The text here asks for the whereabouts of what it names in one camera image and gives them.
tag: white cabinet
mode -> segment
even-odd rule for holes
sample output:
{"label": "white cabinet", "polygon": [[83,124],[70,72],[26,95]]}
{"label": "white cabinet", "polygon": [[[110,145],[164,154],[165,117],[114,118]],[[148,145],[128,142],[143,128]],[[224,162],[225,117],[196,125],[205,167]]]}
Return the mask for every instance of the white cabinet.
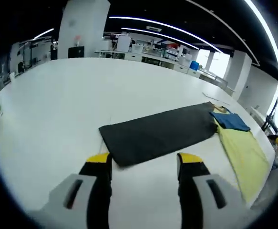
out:
{"label": "white cabinet", "polygon": [[188,69],[187,74],[191,75],[193,77],[196,77],[196,78],[200,77],[200,73],[195,71],[195,70],[193,70],[193,69],[191,69],[191,68]]}
{"label": "white cabinet", "polygon": [[173,70],[181,72],[181,73],[187,73],[187,67],[182,67],[180,65],[175,64]]}
{"label": "white cabinet", "polygon": [[128,61],[138,61],[138,62],[141,62],[142,61],[142,56],[141,55],[136,55],[136,54],[128,53],[128,54],[125,54],[124,59],[128,60]]}

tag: folded blue towel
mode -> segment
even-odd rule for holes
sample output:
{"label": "folded blue towel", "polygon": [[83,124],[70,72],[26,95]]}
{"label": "folded blue towel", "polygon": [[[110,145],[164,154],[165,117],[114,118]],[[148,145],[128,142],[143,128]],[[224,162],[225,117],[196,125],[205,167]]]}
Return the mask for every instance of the folded blue towel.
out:
{"label": "folded blue towel", "polygon": [[210,112],[210,114],[218,121],[221,127],[225,129],[234,129],[241,131],[249,131],[250,127],[247,126],[244,121],[238,116],[230,112],[230,114],[220,114]]}

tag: dark gray cloth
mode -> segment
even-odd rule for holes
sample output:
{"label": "dark gray cloth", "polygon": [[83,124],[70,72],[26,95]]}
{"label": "dark gray cloth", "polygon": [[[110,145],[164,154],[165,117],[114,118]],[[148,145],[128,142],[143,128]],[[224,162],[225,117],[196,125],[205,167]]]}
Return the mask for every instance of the dark gray cloth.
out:
{"label": "dark gray cloth", "polygon": [[212,103],[187,106],[99,128],[116,163],[131,166],[210,138],[217,130]]}

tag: ceiling light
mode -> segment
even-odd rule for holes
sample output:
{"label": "ceiling light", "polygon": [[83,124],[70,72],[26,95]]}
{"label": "ceiling light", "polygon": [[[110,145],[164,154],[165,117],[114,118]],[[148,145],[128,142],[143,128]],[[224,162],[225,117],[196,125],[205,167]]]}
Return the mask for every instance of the ceiling light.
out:
{"label": "ceiling light", "polygon": [[54,30],[54,29],[47,30],[46,32],[43,32],[43,33],[39,34],[38,36],[34,37],[33,40],[35,40],[35,39],[41,37],[42,35],[45,35],[45,34],[48,33],[48,32],[51,32],[51,31],[53,31],[53,30]]}
{"label": "ceiling light", "polygon": [[164,23],[161,23],[161,22],[157,22],[157,21],[152,21],[152,20],[148,20],[148,19],[142,19],[142,18],[133,18],[133,17],[117,17],[117,16],[111,16],[109,17],[110,19],[130,19],[130,20],[137,20],[137,21],[145,21],[145,22],[150,22],[150,23],[155,23],[155,24],[158,24],[158,25],[163,25],[163,26],[166,26],[166,27],[169,27],[171,29],[174,29],[174,30],[178,30],[180,32],[184,32],[192,37],[195,37],[199,40],[201,40],[202,42],[208,44],[209,46],[211,46],[212,48],[214,48],[215,50],[217,50],[218,52],[220,53],[223,53],[221,50],[219,50],[217,47],[215,47],[214,45],[210,44],[209,42],[205,41],[204,39],[200,38],[200,37],[197,37],[196,35],[194,34],[191,34],[190,32],[187,32],[185,30],[182,30],[180,28],[177,28],[175,26],[172,26],[172,25],[168,25],[168,24],[164,24]]}
{"label": "ceiling light", "polygon": [[257,18],[259,19],[259,21],[261,22],[262,26],[264,27],[265,32],[267,33],[270,43],[272,45],[274,54],[276,55],[276,59],[278,62],[278,47],[276,45],[276,42],[272,36],[272,33],[270,31],[270,28],[268,27],[265,19],[263,18],[263,16],[261,15],[261,13],[258,11],[258,9],[256,8],[256,6],[252,3],[251,0],[244,0],[248,6],[252,9],[252,11],[255,13],[255,15],[257,16]]}
{"label": "ceiling light", "polygon": [[193,46],[193,45],[191,45],[189,43],[183,42],[183,41],[181,41],[179,39],[176,39],[174,37],[166,36],[166,35],[163,35],[163,34],[160,34],[160,33],[157,33],[157,32],[150,32],[150,31],[146,31],[146,30],[137,30],[137,29],[131,29],[131,28],[125,28],[125,27],[122,27],[122,30],[133,30],[133,31],[138,31],[138,32],[147,32],[147,33],[155,34],[155,35],[158,35],[158,36],[166,37],[166,38],[169,38],[169,39],[181,42],[183,44],[186,44],[188,46],[191,46],[191,47],[199,50],[199,48],[197,48],[196,46]]}

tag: yellow cloth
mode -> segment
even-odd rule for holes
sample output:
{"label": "yellow cloth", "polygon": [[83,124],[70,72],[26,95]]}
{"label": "yellow cloth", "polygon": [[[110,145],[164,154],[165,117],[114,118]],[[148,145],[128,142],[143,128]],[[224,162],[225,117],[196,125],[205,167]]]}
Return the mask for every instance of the yellow cloth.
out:
{"label": "yellow cloth", "polygon": [[248,203],[259,192],[269,170],[264,152],[251,131],[224,129],[215,120],[220,141],[235,171],[243,199]]}

